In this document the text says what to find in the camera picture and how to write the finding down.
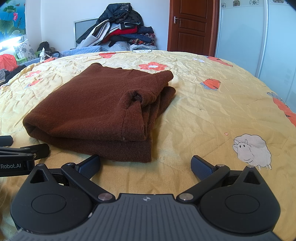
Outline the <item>white tissue bundle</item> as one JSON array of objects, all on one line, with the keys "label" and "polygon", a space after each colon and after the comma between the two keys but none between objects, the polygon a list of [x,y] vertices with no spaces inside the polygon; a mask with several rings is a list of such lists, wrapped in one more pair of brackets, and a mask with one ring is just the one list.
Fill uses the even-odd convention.
[{"label": "white tissue bundle", "polygon": [[46,60],[46,51],[45,48],[40,52],[40,63],[43,63]]}]

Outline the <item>lotus pond wall painting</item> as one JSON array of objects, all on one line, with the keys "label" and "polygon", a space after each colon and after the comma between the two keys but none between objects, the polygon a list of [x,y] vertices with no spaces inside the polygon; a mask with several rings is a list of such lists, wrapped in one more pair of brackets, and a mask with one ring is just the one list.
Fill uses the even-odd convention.
[{"label": "lotus pond wall painting", "polygon": [[26,34],[26,1],[1,1],[1,42]]}]

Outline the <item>brown knitted sweater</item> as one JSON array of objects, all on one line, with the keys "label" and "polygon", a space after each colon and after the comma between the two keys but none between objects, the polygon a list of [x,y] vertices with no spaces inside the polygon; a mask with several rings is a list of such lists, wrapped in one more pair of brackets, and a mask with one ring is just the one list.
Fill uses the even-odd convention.
[{"label": "brown knitted sweater", "polygon": [[172,79],[168,70],[151,74],[93,63],[32,109],[23,126],[61,149],[148,163],[151,131],[176,92]]}]

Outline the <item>pile of dark clothes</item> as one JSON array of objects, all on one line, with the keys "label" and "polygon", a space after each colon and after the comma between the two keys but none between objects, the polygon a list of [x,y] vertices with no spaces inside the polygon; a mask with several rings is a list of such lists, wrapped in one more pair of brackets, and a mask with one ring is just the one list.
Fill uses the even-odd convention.
[{"label": "pile of dark clothes", "polygon": [[99,46],[104,51],[157,49],[153,28],[144,26],[141,15],[130,3],[109,4],[94,24],[76,38],[77,48]]}]

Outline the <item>green plastic stool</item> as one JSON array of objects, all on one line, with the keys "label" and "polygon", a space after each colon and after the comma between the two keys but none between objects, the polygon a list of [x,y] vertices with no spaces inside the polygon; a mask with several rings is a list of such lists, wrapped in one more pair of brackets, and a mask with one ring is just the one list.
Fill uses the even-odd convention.
[{"label": "green plastic stool", "polygon": [[35,60],[35,59],[39,58],[40,57],[40,53],[41,53],[41,51],[35,52],[35,56],[32,57],[32,58],[30,58],[30,59],[29,58],[26,58],[26,57],[19,58],[16,53],[14,54],[14,57],[16,59],[17,64],[18,65],[21,65],[21,64],[23,64],[23,63],[25,63],[27,61],[31,61],[31,60]]}]

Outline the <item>grey framed panel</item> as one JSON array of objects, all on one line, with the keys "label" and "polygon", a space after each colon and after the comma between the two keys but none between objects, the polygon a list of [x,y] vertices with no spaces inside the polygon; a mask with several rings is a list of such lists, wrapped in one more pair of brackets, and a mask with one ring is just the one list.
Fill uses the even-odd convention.
[{"label": "grey framed panel", "polygon": [[96,19],[85,19],[85,20],[79,20],[74,21],[73,24],[73,33],[74,33],[74,46],[77,47],[76,41],[78,38],[86,32],[87,29],[89,29],[91,26],[93,26],[96,23]]}]

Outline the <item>floral white pillow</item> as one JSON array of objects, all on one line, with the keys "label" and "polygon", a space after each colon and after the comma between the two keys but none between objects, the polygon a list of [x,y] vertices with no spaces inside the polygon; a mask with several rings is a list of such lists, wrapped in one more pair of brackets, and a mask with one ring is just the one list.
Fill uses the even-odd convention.
[{"label": "floral white pillow", "polygon": [[14,49],[19,58],[26,57],[30,59],[35,56],[35,51],[28,39],[24,40],[17,46],[14,46]]}]

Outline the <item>blue quilted blanket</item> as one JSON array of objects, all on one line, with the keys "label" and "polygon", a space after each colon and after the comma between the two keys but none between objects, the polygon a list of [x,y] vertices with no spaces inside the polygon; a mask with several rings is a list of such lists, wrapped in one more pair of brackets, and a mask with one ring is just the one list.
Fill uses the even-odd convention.
[{"label": "blue quilted blanket", "polygon": [[70,49],[62,52],[55,51],[51,55],[49,55],[49,57],[62,58],[66,56],[95,53],[95,52],[108,52],[108,50],[102,46],[89,46],[89,47],[83,47],[83,48]]}]

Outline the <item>orange red garment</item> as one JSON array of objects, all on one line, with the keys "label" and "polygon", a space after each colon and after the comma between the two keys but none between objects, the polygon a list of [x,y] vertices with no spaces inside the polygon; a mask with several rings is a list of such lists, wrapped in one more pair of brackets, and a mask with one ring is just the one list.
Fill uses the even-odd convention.
[{"label": "orange red garment", "polygon": [[17,62],[13,55],[2,54],[0,55],[0,69],[5,69],[7,71],[13,71],[17,68]]}]

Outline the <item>black bag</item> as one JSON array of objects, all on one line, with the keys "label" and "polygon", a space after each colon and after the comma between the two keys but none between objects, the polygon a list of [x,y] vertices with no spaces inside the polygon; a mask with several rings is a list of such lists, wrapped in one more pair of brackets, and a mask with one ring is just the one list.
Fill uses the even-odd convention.
[{"label": "black bag", "polygon": [[48,42],[41,42],[39,44],[39,47],[37,48],[37,51],[42,51],[44,50],[46,54],[50,55],[56,51],[56,49],[54,47],[50,47],[49,43]]}]

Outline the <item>white sliding wardrobe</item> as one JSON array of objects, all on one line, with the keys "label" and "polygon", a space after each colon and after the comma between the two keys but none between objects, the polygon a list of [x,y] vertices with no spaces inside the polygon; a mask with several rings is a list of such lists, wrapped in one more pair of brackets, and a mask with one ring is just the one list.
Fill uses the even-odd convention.
[{"label": "white sliding wardrobe", "polygon": [[295,111],[295,9],[291,1],[220,1],[215,56],[263,81]]}]

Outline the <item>yellow floral bed quilt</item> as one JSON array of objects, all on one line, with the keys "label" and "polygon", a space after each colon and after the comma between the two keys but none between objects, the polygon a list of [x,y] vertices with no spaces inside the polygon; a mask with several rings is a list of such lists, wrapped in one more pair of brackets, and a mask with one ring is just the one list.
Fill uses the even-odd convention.
[{"label": "yellow floral bed quilt", "polygon": [[262,81],[229,62],[182,52],[87,53],[32,64],[1,87],[1,135],[13,146],[34,145],[23,118],[48,94],[92,63],[147,73],[169,70],[175,97],[156,120],[150,163],[103,160],[93,182],[120,193],[179,194],[197,183],[190,161],[198,155],[213,165],[245,167],[233,149],[234,139],[261,137],[271,154],[271,168],[260,174],[280,203],[274,232],[295,239],[295,120]]}]

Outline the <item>brown wooden door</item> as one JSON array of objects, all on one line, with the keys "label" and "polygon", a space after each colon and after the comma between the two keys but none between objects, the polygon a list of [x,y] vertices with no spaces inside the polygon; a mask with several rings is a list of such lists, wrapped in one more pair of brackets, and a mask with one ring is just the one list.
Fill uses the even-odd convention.
[{"label": "brown wooden door", "polygon": [[219,6],[217,0],[170,1],[167,50],[214,56]]}]

